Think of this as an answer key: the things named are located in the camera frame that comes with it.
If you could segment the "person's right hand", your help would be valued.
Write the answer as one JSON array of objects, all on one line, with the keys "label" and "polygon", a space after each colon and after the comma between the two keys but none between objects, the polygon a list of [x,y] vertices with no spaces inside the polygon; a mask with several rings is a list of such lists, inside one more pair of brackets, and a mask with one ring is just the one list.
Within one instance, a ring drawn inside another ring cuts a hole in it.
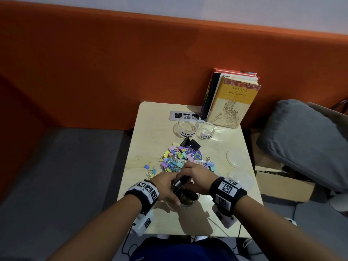
[{"label": "person's right hand", "polygon": [[[177,175],[178,178],[182,177],[182,171]],[[219,176],[198,164],[198,184],[197,185],[185,185],[184,188],[191,190],[194,193],[201,195],[209,195],[209,190],[212,183],[218,179]]]}]

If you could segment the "person's left hand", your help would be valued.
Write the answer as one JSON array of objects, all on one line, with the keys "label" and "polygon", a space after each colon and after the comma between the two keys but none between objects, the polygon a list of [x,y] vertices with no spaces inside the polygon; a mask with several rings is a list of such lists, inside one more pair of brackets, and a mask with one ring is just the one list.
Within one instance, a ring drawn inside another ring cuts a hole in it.
[{"label": "person's left hand", "polygon": [[150,182],[153,183],[158,189],[158,201],[168,201],[169,191],[172,191],[172,181],[176,179],[176,176],[176,172],[161,172],[150,179]]}]

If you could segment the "clear jar with black clips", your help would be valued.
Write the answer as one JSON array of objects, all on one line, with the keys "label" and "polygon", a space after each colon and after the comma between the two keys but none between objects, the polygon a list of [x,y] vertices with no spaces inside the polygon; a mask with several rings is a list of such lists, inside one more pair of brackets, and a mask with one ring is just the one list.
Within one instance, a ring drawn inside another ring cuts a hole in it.
[{"label": "clear jar with black clips", "polygon": [[172,189],[172,192],[179,198],[181,205],[178,207],[176,205],[169,203],[168,201],[165,201],[165,203],[167,204],[167,206],[170,208],[171,211],[177,212],[181,209],[185,209],[185,208],[193,206],[196,202],[198,202],[200,195],[198,193],[194,193],[191,190],[184,188],[184,186],[180,189],[175,188],[173,186],[175,180],[172,181],[171,189]]}]

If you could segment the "black binder clip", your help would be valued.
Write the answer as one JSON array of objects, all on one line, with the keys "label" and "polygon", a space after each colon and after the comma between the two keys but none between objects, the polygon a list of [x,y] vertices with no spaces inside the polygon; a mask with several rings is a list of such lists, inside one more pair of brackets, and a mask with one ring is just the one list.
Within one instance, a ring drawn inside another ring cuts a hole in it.
[{"label": "black binder clip", "polygon": [[182,176],[174,181],[173,186],[177,189],[182,188],[187,182],[190,182],[191,177],[190,176]]}]

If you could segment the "pile of pastel binder clips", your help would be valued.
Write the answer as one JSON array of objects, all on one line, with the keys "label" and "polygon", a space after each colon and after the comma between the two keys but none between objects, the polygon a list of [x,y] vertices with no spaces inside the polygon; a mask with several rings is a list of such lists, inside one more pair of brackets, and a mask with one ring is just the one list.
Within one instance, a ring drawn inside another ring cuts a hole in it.
[{"label": "pile of pastel binder clips", "polygon": [[[159,159],[160,169],[162,169],[164,172],[180,172],[184,164],[189,161],[187,152],[190,152],[191,150],[193,149],[184,148],[178,143],[173,143],[172,146],[170,146]],[[212,162],[209,157],[206,157],[203,160],[206,161],[206,167],[203,167],[212,172],[216,171],[215,163]]]}]

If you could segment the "small clear labelled jar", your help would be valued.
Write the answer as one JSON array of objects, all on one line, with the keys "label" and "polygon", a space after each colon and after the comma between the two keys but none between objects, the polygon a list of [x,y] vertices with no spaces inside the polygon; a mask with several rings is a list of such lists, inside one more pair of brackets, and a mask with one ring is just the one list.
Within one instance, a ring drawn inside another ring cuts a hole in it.
[{"label": "small clear labelled jar", "polygon": [[210,140],[215,133],[215,125],[209,122],[201,123],[197,136],[202,140]]}]

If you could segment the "medium clear labelled jar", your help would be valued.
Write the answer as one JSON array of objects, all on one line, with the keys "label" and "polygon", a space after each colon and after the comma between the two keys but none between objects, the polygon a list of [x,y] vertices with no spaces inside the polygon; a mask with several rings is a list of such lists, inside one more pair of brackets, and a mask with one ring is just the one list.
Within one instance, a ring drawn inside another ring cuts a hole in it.
[{"label": "medium clear labelled jar", "polygon": [[199,122],[195,120],[180,119],[173,127],[173,132],[181,138],[193,137],[199,128]]}]

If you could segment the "person's blue shorts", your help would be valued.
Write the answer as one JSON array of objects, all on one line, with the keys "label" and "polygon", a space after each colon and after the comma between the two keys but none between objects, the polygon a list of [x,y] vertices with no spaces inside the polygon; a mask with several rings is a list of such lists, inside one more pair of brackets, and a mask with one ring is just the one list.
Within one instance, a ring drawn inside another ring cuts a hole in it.
[{"label": "person's blue shorts", "polygon": [[129,261],[239,261],[232,249],[218,238],[189,242],[184,239],[149,237]]}]

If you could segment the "clear round lid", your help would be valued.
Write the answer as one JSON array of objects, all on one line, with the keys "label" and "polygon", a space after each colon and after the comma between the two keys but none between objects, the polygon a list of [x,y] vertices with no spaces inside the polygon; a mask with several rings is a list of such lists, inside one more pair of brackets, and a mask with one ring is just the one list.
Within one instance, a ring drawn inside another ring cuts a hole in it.
[{"label": "clear round lid", "polygon": [[244,170],[230,171],[227,174],[227,177],[240,184],[247,192],[249,192],[254,186],[253,177]]},{"label": "clear round lid", "polygon": [[231,166],[237,169],[247,169],[252,166],[248,152],[235,146],[228,149],[226,159]]}]

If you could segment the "grey socket panel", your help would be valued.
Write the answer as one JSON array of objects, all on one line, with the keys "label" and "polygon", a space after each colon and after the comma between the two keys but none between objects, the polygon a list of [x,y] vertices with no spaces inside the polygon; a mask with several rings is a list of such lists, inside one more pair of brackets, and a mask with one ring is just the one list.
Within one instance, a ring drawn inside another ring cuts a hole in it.
[{"label": "grey socket panel", "polygon": [[201,116],[195,112],[170,111],[170,121],[179,121],[181,118],[186,120],[196,119],[199,123],[206,122],[206,120],[202,119]]}]

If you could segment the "black spine book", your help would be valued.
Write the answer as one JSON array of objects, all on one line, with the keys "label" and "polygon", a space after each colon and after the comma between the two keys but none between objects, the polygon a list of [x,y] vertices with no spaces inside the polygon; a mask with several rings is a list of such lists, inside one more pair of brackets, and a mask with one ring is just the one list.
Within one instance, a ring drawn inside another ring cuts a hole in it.
[{"label": "black spine book", "polygon": [[202,120],[206,120],[208,117],[208,113],[209,110],[211,108],[211,104],[214,98],[214,94],[216,91],[216,88],[219,84],[219,79],[220,79],[220,75],[222,73],[222,69],[217,69],[215,68],[211,78],[210,78],[210,82],[208,84],[208,88],[204,97],[204,101],[203,101],[203,105],[201,107],[201,111],[200,111],[200,117]]}]

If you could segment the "brown cardboard box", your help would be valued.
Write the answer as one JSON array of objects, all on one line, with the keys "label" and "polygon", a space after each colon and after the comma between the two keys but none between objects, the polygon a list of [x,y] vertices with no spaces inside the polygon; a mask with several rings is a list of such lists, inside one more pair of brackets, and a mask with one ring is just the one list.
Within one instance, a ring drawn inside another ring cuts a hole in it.
[{"label": "brown cardboard box", "polygon": [[277,162],[256,144],[261,129],[250,130],[256,181],[262,195],[294,202],[308,202],[315,182]]}]

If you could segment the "red cover book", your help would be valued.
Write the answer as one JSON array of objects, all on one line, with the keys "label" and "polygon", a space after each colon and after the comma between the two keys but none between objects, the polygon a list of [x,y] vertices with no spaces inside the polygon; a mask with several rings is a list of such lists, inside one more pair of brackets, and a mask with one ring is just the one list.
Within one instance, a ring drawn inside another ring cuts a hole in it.
[{"label": "red cover book", "polygon": [[[220,84],[221,78],[222,78],[223,76],[229,76],[229,77],[233,77],[233,78],[245,78],[245,79],[251,80],[251,81],[259,81],[259,77],[257,76],[257,73],[222,69],[222,73],[221,73],[220,79],[219,79],[219,84]],[[218,90],[219,84],[218,84],[218,86],[217,86],[217,88],[216,88],[214,97],[215,97],[216,92],[217,92],[217,90]]]}]

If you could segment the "grey sofa seat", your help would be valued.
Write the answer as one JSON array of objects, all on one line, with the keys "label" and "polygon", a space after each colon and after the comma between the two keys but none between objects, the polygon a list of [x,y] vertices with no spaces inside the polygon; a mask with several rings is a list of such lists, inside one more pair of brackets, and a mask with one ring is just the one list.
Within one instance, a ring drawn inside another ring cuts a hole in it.
[{"label": "grey sofa seat", "polygon": [[54,128],[0,203],[0,261],[45,260],[117,201],[131,137]]}]

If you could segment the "orange sofa backrest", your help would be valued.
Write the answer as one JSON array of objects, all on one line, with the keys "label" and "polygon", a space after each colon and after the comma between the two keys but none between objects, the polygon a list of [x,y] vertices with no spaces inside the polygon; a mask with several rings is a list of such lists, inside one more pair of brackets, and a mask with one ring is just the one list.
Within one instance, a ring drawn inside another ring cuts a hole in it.
[{"label": "orange sofa backrest", "polygon": [[259,75],[244,127],[278,100],[329,107],[348,98],[348,35],[0,0],[0,200],[49,126],[200,106],[214,68]]}]

